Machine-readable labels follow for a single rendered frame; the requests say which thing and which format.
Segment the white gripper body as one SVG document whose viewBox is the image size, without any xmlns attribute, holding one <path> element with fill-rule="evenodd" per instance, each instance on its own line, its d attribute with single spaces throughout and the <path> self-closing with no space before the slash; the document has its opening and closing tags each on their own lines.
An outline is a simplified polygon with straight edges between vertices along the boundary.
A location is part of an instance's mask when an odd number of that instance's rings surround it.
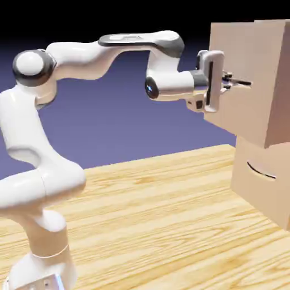
<svg viewBox="0 0 290 290">
<path fill-rule="evenodd" d="M 198 52 L 198 79 L 196 90 L 203 92 L 206 112 L 217 112 L 223 89 L 224 53 L 220 50 L 201 50 Z"/>
</svg>

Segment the light wood drawer front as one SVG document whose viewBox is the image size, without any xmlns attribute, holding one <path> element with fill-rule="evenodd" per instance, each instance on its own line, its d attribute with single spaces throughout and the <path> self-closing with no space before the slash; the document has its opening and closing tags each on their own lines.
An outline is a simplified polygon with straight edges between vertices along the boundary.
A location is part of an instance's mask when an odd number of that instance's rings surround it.
<svg viewBox="0 0 290 290">
<path fill-rule="evenodd" d="M 243 23 L 213 23 L 210 49 L 224 52 L 224 71 L 251 86 L 233 86 L 220 97 L 216 113 L 206 121 L 258 146 L 266 139 L 280 43 L 285 20 L 256 20 Z"/>
<path fill-rule="evenodd" d="M 251 171 L 247 161 L 262 172 L 276 175 L 276 179 Z M 290 231 L 290 143 L 261 148 L 238 137 L 231 189 L 279 227 Z"/>
</svg>

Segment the light wood cabinet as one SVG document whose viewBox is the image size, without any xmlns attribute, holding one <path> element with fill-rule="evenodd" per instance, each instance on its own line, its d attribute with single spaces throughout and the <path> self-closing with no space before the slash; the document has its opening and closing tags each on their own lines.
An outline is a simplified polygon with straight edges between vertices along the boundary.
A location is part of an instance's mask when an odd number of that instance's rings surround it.
<svg viewBox="0 0 290 290">
<path fill-rule="evenodd" d="M 267 120 L 266 139 L 261 148 L 290 143 L 290 20 L 283 21 L 284 31 L 275 71 L 270 114 Z M 247 137 L 237 136 L 254 144 Z"/>
</svg>

